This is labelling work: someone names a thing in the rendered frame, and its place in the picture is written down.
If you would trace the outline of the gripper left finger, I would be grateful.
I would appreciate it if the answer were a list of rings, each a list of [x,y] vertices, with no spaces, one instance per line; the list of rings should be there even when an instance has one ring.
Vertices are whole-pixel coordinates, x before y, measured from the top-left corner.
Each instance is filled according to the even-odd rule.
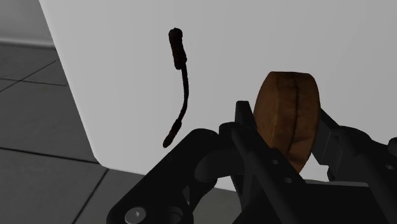
[[[242,208],[233,224],[306,224],[305,181],[261,138],[246,101],[217,132],[191,131],[111,208],[106,224],[193,224],[201,198],[225,176]]]

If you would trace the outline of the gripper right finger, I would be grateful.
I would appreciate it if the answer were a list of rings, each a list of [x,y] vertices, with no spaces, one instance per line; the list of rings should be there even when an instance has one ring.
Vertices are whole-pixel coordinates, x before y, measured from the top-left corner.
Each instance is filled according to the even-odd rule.
[[[320,112],[312,150],[328,166],[330,181],[366,183],[390,224],[397,224],[397,137],[378,143],[359,129],[338,125]]]

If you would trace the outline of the brown wooden oval piece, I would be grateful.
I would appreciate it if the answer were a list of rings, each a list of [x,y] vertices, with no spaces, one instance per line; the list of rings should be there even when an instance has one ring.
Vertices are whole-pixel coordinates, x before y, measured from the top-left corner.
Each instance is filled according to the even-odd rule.
[[[260,87],[253,116],[267,145],[300,172],[312,153],[320,111],[319,90],[311,74],[272,71]]]

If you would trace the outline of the white table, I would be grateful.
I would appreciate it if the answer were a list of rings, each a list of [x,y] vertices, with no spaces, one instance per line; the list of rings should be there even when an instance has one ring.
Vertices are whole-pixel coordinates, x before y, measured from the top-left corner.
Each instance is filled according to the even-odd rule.
[[[183,32],[190,87],[177,135],[217,130],[271,71],[315,77],[339,124],[397,136],[397,0],[39,0],[95,158],[146,174],[183,103],[168,33]]]

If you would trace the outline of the dark brown long-handled tool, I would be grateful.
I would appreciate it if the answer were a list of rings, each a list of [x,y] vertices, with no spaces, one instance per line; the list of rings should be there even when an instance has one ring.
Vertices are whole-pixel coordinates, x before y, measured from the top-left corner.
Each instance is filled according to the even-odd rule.
[[[166,138],[163,141],[162,146],[164,148],[167,148],[172,144],[174,138],[176,137],[182,126],[182,121],[188,107],[188,98],[190,93],[189,82],[188,82],[188,70],[186,66],[187,57],[183,46],[183,32],[181,29],[175,27],[169,31],[168,36],[172,50],[174,67],[178,71],[181,71],[181,77],[183,81],[183,105],[181,107],[178,117],[176,118],[169,133],[167,134]]]

